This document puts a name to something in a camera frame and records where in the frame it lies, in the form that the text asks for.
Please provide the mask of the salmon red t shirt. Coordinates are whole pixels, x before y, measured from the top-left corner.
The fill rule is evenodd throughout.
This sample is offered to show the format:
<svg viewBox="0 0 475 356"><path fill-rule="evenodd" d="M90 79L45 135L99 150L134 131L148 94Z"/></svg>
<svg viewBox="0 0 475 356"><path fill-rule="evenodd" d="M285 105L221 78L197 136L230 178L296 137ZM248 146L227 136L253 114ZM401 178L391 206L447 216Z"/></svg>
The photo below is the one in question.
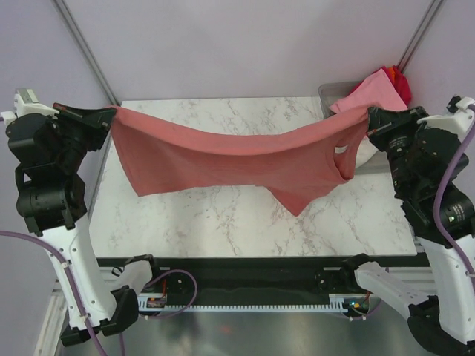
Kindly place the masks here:
<svg viewBox="0 0 475 356"><path fill-rule="evenodd" d="M235 136L199 131L117 108L111 135L140 197L212 186L266 188L292 215L354 177L367 109L290 132Z"/></svg>

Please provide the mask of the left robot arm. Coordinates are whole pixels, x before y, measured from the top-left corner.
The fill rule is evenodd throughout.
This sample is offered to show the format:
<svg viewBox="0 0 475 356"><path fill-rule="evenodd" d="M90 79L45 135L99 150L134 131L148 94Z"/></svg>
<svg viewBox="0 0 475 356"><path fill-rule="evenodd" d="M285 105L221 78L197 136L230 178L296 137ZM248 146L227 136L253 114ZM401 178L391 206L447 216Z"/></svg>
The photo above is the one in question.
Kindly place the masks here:
<svg viewBox="0 0 475 356"><path fill-rule="evenodd" d="M27 239L48 253L68 304L65 346L123 333L139 317L140 292L163 283L151 257L133 258L110 287L91 244L85 183L78 170L86 154L102 148L114 108L84 110L55 104L17 103L1 114L8 147L19 161L16 209Z"/></svg>

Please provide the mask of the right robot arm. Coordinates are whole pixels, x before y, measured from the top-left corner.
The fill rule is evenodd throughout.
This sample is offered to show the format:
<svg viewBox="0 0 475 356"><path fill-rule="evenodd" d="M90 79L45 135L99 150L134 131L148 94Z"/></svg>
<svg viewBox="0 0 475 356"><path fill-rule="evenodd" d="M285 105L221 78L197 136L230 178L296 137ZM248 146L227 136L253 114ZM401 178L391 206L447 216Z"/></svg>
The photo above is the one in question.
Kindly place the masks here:
<svg viewBox="0 0 475 356"><path fill-rule="evenodd" d="M391 306L425 350L472 355L474 204L454 180L469 162L474 101L456 98L446 116L431 116L421 107L371 107L368 119L368 138L387 155L395 196L430 264L436 292L409 287L365 254L346 261L341 286L367 290Z"/></svg>

